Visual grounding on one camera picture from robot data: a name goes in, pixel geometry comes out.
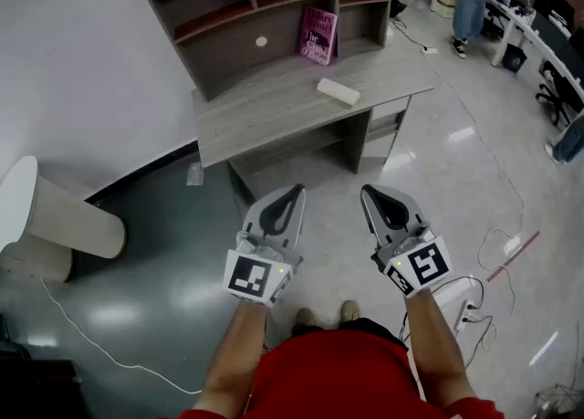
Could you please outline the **person's beige shoe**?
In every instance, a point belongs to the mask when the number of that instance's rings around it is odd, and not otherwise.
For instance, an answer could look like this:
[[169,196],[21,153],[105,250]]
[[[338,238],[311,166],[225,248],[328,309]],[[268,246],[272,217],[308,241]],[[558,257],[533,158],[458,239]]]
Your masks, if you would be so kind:
[[343,302],[339,312],[339,323],[344,324],[360,318],[360,307],[355,300]]
[[294,333],[302,333],[317,327],[314,313],[308,308],[302,308],[297,312],[293,327]]

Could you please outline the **dark cabinet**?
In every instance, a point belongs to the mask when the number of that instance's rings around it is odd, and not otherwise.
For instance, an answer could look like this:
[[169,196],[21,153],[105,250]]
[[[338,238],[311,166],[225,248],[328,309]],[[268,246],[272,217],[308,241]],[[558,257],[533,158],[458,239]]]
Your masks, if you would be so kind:
[[34,360],[0,315],[0,419],[90,419],[73,363]]

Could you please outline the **black waste bin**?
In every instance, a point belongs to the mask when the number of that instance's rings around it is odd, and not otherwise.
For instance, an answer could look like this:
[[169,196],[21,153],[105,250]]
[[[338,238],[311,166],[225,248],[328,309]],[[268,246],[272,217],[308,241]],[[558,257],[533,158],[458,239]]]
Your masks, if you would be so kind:
[[502,58],[502,65],[505,69],[516,74],[523,67],[526,60],[527,55],[522,47],[508,44]]

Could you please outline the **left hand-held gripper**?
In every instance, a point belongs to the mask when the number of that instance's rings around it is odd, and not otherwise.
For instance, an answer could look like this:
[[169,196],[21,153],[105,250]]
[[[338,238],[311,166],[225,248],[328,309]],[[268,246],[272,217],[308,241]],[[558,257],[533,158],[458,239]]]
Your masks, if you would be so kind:
[[304,260],[297,252],[304,210],[300,183],[253,203],[236,236],[236,249],[227,253],[223,289],[239,299],[274,306]]

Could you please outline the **grey wooden shelf hutch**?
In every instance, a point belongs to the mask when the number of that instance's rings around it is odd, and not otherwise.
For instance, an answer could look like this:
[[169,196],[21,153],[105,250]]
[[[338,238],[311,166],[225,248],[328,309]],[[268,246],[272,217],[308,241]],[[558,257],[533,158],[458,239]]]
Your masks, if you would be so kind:
[[[148,0],[206,100],[271,62],[299,55],[305,7],[338,16],[332,60],[384,47],[391,0]],[[256,40],[266,37],[258,47]]]

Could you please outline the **person's right forearm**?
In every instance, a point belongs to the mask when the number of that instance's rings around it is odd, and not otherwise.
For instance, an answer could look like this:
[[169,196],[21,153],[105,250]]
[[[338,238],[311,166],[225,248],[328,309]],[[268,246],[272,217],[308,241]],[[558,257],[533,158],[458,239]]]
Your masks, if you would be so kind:
[[412,356],[428,403],[444,409],[475,396],[459,345],[430,290],[405,300]]

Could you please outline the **black office chair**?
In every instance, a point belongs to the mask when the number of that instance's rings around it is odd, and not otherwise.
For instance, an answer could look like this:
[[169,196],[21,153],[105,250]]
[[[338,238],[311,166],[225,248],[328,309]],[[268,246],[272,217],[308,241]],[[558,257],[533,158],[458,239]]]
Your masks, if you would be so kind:
[[569,126],[573,116],[567,110],[580,114],[584,109],[584,101],[569,81],[559,74],[555,67],[546,59],[539,66],[539,73],[544,82],[539,85],[535,98],[544,100],[553,107],[553,125],[558,126],[563,120]]

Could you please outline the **person's left forearm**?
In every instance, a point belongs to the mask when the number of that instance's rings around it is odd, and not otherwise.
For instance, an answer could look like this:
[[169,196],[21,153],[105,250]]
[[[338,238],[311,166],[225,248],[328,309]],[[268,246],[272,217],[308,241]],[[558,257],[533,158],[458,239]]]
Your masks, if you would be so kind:
[[263,355],[268,310],[248,301],[239,303],[205,375],[195,408],[236,419],[253,391]]

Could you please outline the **pink book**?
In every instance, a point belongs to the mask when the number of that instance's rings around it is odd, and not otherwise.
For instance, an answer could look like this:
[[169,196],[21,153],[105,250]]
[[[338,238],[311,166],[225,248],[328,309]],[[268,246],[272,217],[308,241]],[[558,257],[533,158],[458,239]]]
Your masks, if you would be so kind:
[[305,7],[299,37],[299,54],[327,66],[332,58],[338,16],[315,7]]

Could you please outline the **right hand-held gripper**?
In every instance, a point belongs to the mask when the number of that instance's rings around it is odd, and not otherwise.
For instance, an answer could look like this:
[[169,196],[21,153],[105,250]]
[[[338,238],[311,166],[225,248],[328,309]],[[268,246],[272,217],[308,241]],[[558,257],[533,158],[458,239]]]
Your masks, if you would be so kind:
[[361,188],[360,202],[377,242],[388,244],[376,251],[373,260],[406,299],[453,272],[444,239],[427,222],[392,243],[393,227],[407,227],[413,219],[422,221],[420,208],[409,195],[389,186],[366,184]]

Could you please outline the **person's right beige shoe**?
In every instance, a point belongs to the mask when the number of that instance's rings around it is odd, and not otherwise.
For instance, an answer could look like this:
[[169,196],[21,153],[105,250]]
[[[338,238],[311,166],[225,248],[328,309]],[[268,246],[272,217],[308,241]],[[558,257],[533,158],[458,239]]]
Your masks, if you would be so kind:
[[344,324],[360,318],[360,307],[355,300],[343,302],[339,312],[339,323]]

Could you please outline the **long white office desk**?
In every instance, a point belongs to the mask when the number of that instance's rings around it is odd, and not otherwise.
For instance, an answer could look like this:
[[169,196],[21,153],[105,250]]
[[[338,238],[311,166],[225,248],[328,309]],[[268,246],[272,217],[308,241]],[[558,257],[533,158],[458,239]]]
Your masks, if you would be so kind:
[[[434,13],[436,13],[437,2],[438,0],[431,0],[430,9]],[[500,39],[499,44],[496,47],[496,52],[491,59],[491,65],[493,67],[498,67],[502,64],[503,56],[506,52],[507,45],[510,42],[512,33],[515,29],[520,30],[523,35],[520,38],[519,46],[522,46],[526,41],[529,41],[537,49],[541,56],[554,66],[558,74],[569,82],[569,84],[578,93],[580,99],[584,103],[584,88],[582,88],[580,85],[580,78],[575,78],[571,74],[566,64],[560,60],[554,50],[549,47],[540,37],[539,32],[534,30],[524,17],[518,16],[514,9],[501,4],[496,0],[487,0],[487,2],[494,5],[508,19],[508,22],[504,27],[504,34]]]

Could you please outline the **person's red shirt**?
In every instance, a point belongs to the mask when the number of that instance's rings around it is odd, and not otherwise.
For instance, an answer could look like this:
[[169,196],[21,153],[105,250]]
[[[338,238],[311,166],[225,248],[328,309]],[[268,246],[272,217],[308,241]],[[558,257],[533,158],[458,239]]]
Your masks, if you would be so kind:
[[323,330],[263,355],[243,419],[505,419],[495,403],[425,402],[404,348],[358,330]]

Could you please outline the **wooden shelf unit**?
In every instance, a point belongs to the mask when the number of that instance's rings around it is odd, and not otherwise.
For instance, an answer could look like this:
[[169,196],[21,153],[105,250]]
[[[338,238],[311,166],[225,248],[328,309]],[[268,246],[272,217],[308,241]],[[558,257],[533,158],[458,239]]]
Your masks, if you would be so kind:
[[[317,91],[323,79],[360,93],[353,107]],[[214,100],[193,95],[203,168],[227,162],[244,188],[248,174],[300,152],[341,144],[359,173],[374,109],[434,87],[421,55],[407,47],[365,51],[331,66],[284,58],[236,83]]]

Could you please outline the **person's black trousers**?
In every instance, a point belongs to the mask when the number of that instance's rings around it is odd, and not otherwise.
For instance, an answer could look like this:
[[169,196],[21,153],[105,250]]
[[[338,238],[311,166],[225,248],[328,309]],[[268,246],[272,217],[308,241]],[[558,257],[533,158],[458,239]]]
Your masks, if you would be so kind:
[[[366,332],[366,333],[369,333],[371,335],[377,336],[381,339],[387,340],[389,342],[392,342],[400,347],[403,347],[403,348],[406,347],[406,345],[401,340],[399,340],[397,337],[395,337],[385,327],[383,327],[380,324],[376,323],[375,321],[373,321],[371,319],[367,319],[367,318],[358,318],[355,320],[341,322],[338,325],[337,330],[362,331],[362,332]],[[291,330],[290,337],[295,338],[295,337],[302,336],[305,334],[314,333],[314,332],[321,332],[321,331],[326,331],[326,329],[319,327],[317,325],[307,325],[307,324],[296,323]]]

